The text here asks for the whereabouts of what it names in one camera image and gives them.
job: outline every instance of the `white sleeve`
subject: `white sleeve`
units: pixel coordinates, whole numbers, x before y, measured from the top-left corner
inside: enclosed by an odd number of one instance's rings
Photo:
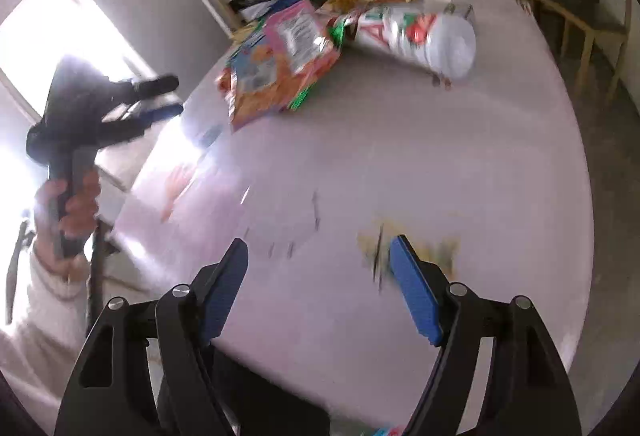
[[[0,371],[31,417],[53,434],[66,383],[84,343],[86,283],[51,275],[33,252],[29,259],[25,307],[0,330]]]

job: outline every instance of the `chair seat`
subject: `chair seat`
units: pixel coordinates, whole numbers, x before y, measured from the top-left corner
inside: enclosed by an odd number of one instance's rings
[[[599,0],[552,0],[596,31],[626,34],[623,24],[604,9]]]

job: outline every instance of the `person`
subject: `person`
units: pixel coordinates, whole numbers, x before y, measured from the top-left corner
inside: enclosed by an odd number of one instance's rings
[[[2,434],[54,433],[66,384],[84,343],[88,263],[84,255],[56,260],[52,233],[59,230],[80,238],[94,231],[98,174],[91,171],[84,177],[82,190],[66,204],[66,216],[52,225],[48,203],[65,188],[65,181],[47,181],[36,193],[26,308],[15,311],[14,322],[0,330]],[[240,422],[243,435],[329,434],[330,418],[320,406],[286,392],[214,347],[203,357],[213,386]],[[158,411],[163,427],[175,433],[166,390],[161,389]]]
[[[100,194],[97,172],[88,172],[83,183],[56,225],[50,223],[47,207],[64,192],[66,181],[47,181],[36,193],[26,304],[23,311],[15,310],[12,324],[0,330],[3,434],[53,434],[66,383],[84,343],[88,264],[84,255],[57,260],[52,239],[57,230],[69,238],[94,231]]]

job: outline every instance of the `person's arm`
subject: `person's arm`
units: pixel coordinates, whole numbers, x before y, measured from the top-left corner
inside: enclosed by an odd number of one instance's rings
[[[25,409],[49,434],[84,342],[88,272],[84,255],[56,260],[52,232],[61,230],[71,238],[92,232],[95,198],[100,193],[97,173],[92,171],[83,190],[66,205],[67,215],[52,226],[47,204],[65,187],[63,181],[47,181],[36,195],[27,301],[21,311],[15,310],[14,322],[0,331],[0,370]]]

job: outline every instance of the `wooden chair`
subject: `wooden chair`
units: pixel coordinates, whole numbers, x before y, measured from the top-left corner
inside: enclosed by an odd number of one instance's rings
[[[599,1],[600,0],[533,0],[533,2],[540,2],[564,17],[564,32],[562,32],[562,46],[560,49],[561,58],[566,54],[571,24],[584,32],[584,45],[582,47],[580,67],[578,68],[578,75],[575,81],[575,90],[577,93],[580,93],[587,79],[594,40],[603,35],[613,35],[620,38],[620,53],[618,53],[613,78],[607,91],[607,101],[610,101],[615,94],[625,62],[626,46],[629,38],[629,29],[631,28],[632,0],[625,0],[625,19],[623,24],[609,15],[599,4]]]

